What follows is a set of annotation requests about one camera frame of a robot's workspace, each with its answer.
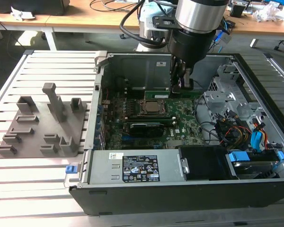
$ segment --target floor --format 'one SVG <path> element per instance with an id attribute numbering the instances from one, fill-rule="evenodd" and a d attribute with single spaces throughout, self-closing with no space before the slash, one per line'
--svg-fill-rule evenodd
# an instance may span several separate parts
<path id="1" fill-rule="evenodd" d="M 21 58 L 24 49 L 21 46 L 15 46 L 16 41 L 13 39 L 19 38 L 23 32 L 14 31 L 10 35 L 10 31 L 2 31 L 3 39 L 0 40 L 0 89 L 6 79 L 13 71 L 18 60 Z M 118 34 L 90 34 L 92 42 L 84 42 L 83 34 L 81 33 L 57 33 L 57 47 L 59 50 L 74 50 L 74 51 L 132 51 L 138 44 L 136 40 L 131 38 L 120 39 Z M 256 48 L 250 48 L 251 39 L 245 39 L 238 35 L 234 36 L 228 45 L 222 49 L 224 53 L 270 53 L 274 59 L 284 69 L 284 45 L 281 45 L 278 51 L 274 50 L 278 40 L 260 40 Z M 38 33 L 30 41 L 31 46 L 26 46 L 27 49 L 34 50 L 49 50 L 47 41 L 41 38 L 41 33 Z"/>

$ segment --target blue latch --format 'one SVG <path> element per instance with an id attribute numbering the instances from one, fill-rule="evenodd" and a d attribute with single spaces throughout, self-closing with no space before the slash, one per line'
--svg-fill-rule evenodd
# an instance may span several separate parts
<path id="1" fill-rule="evenodd" d="M 231 162 L 247 162 L 250 161 L 246 151 L 233 151 L 229 155 Z"/>
<path id="2" fill-rule="evenodd" d="M 66 174 L 76 174 L 78 172 L 78 166 L 66 166 L 65 173 Z"/>
<path id="3" fill-rule="evenodd" d="M 252 132 L 250 144 L 251 144 L 251 147 L 253 149 L 255 149 L 257 152 L 261 152 L 261 150 L 260 150 L 261 140 L 262 140 L 262 133 L 261 132 L 259 132 L 259 131 Z"/>
<path id="4" fill-rule="evenodd" d="M 284 159 L 284 153 L 282 151 L 278 151 L 277 155 L 278 155 L 280 160 Z"/>

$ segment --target wooden desk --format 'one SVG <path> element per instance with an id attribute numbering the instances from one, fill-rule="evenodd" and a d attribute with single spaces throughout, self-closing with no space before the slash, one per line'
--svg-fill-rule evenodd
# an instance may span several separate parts
<path id="1" fill-rule="evenodd" d="M 241 18 L 236 18 L 230 17 L 228 11 L 224 17 L 236 23 L 233 35 L 253 38 L 250 47 L 255 47 L 259 39 L 284 40 L 284 22 L 281 20 L 257 22 L 250 14 L 243 13 Z"/>
<path id="2" fill-rule="evenodd" d="M 54 32 L 80 32 L 80 33 L 117 33 L 125 12 L 98 12 L 89 7 L 91 0 L 71 0 L 64 16 L 36 15 L 35 20 L 16 21 L 10 14 L 0 14 L 0 21 L 8 30 L 35 30 L 45 32 L 51 50 L 55 46 Z M 111 8 L 125 6 L 124 3 L 109 3 Z M 106 10 L 101 2 L 93 7 Z M 224 16 L 236 23 L 233 35 L 243 35 L 252 38 L 250 45 L 254 47 L 258 39 L 284 40 L 284 22 L 266 21 L 257 22 L 251 15 L 243 14 L 241 18 L 229 17 L 226 11 Z M 132 32 L 139 33 L 139 24 L 136 13 L 126 21 L 126 27 Z"/>
<path id="3" fill-rule="evenodd" d="M 90 0 L 71 0 L 71 4 L 64 16 L 50 16 L 46 26 L 53 27 L 86 27 L 94 29 L 117 29 L 121 33 L 119 25 L 125 12 L 98 12 L 89 7 Z M 111 8 L 126 6 L 125 3 L 109 3 Z M 101 2 L 92 5 L 95 9 L 106 10 Z M 131 30 L 139 30 L 137 14 L 134 12 L 126 21 L 126 27 Z"/>
<path id="4" fill-rule="evenodd" d="M 49 15 L 36 15 L 34 20 L 18 21 L 14 19 L 10 14 L 0 14 L 0 22 L 4 26 L 45 26 L 46 21 L 50 17 Z"/>

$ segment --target table leg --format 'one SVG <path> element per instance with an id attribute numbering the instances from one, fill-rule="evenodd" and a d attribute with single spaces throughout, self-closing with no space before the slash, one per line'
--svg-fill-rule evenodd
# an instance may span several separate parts
<path id="1" fill-rule="evenodd" d="M 83 36 L 84 36 L 84 41 L 86 43 L 88 43 L 90 40 L 89 40 L 89 33 L 83 33 Z"/>
<path id="2" fill-rule="evenodd" d="M 253 40 L 251 41 L 251 43 L 250 43 L 250 47 L 251 47 L 251 48 L 256 47 L 258 41 L 259 41 L 258 39 L 253 39 Z"/>
<path id="3" fill-rule="evenodd" d="M 51 51 L 56 51 L 56 44 L 55 44 L 55 40 L 56 40 L 56 36 L 54 32 L 44 32 L 46 35 L 46 39 L 47 39 L 47 43 L 49 45 L 49 49 Z"/>

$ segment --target motherboard chip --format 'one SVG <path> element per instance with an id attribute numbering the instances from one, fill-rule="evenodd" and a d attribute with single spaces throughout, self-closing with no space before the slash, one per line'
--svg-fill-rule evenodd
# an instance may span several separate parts
<path id="1" fill-rule="evenodd" d="M 145 107 L 147 113 L 158 113 L 160 111 L 157 101 L 147 101 Z"/>

